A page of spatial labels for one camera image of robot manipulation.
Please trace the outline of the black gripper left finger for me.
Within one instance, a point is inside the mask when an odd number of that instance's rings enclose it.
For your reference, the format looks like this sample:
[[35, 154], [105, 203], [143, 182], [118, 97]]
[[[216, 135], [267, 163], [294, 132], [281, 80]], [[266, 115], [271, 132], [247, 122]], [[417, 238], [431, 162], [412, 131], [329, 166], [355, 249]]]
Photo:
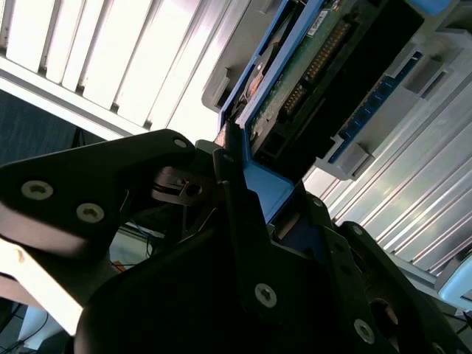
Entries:
[[37, 302], [58, 321], [79, 321], [117, 277], [105, 256], [124, 223], [150, 213], [171, 250], [209, 222], [216, 162], [243, 170], [243, 132], [221, 143], [189, 142], [164, 129], [26, 159], [1, 167], [1, 295]]

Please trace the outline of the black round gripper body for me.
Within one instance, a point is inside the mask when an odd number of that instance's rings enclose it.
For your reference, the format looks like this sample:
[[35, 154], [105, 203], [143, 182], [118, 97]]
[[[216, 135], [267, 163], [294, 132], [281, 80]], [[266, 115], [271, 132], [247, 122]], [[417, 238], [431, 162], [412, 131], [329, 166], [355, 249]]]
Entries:
[[76, 353], [340, 353], [355, 346], [346, 239], [305, 201], [298, 246], [278, 246], [241, 169], [216, 162], [215, 175], [208, 224], [101, 287], [80, 318]]

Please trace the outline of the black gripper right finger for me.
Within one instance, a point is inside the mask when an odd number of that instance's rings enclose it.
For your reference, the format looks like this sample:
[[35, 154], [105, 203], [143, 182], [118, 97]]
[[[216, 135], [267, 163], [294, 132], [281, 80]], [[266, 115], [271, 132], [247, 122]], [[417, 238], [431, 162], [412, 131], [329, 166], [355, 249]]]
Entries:
[[380, 353], [468, 353], [440, 309], [417, 290], [357, 223], [337, 226], [324, 203], [299, 182], [294, 203], [314, 225], [322, 248], [336, 263], [341, 295], [356, 297], [347, 309], [367, 346]]

